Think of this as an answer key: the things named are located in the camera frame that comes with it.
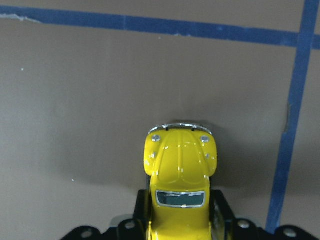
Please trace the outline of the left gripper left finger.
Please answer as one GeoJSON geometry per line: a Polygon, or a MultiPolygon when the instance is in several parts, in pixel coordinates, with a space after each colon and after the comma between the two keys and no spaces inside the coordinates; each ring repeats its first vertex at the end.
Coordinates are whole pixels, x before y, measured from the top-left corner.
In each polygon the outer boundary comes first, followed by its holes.
{"type": "Polygon", "coordinates": [[[133,216],[121,220],[101,233],[93,226],[80,226],[63,237],[64,240],[145,240],[151,216],[151,197],[147,189],[138,191],[133,216]]]}

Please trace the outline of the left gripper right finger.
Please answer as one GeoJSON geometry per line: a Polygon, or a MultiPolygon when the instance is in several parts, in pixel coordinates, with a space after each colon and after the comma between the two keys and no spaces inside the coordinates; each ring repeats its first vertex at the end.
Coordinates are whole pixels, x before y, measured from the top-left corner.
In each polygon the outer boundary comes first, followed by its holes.
{"type": "Polygon", "coordinates": [[[252,221],[235,217],[221,190],[210,191],[210,220],[213,240],[316,240],[294,225],[283,225],[268,233],[252,221]]]}

